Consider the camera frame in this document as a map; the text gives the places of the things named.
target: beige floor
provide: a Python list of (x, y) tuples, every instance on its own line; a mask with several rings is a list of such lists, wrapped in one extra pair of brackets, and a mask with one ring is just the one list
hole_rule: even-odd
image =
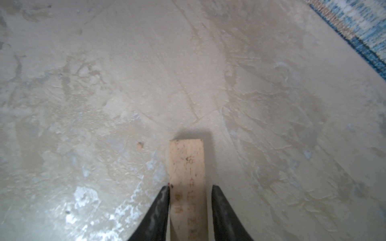
[(1, 7), (1, 240), (126, 240), (176, 137), (255, 240), (386, 239), (386, 82), (301, 0)]

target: blue rug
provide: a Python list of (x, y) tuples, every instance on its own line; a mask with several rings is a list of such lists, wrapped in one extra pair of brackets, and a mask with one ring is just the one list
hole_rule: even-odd
[(306, 0), (386, 80), (386, 0)]

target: small pink crumb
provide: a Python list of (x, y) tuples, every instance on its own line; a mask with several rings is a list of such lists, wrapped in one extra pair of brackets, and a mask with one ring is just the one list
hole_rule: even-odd
[(138, 150), (142, 149), (144, 147), (144, 144), (142, 142), (137, 143)]

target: dark blue rug border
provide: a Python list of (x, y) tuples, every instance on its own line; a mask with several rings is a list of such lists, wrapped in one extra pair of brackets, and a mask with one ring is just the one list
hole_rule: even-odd
[(310, 7), (328, 24), (337, 34), (339, 34), (355, 51), (364, 58), (364, 60), (386, 81), (386, 64), (359, 38), (345, 38), (338, 29), (315, 8), (313, 4)]

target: wooden block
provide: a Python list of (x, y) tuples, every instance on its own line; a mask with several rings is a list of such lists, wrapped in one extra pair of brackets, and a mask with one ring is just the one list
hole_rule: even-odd
[(170, 240), (208, 240), (204, 142), (170, 141)]

